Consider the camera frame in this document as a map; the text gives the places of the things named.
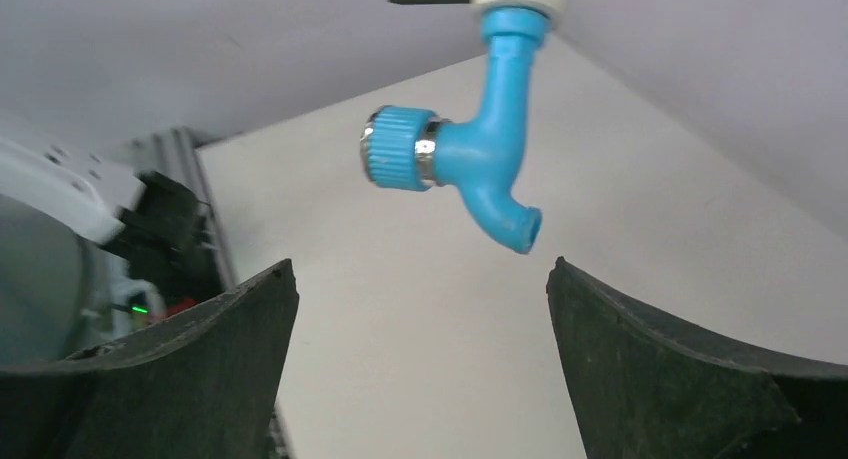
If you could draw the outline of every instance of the faucet spout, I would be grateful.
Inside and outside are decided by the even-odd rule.
[[[360,139],[368,178],[411,191],[456,186],[489,237],[519,254],[530,252],[542,213],[519,204],[511,191],[524,160],[533,59],[549,28],[549,19],[533,9],[486,12],[482,36],[489,55],[477,116],[453,124],[426,109],[380,109]]]
[[[542,211],[519,204],[506,188],[465,183],[458,189],[471,217],[489,237],[519,254],[530,252],[542,227]]]

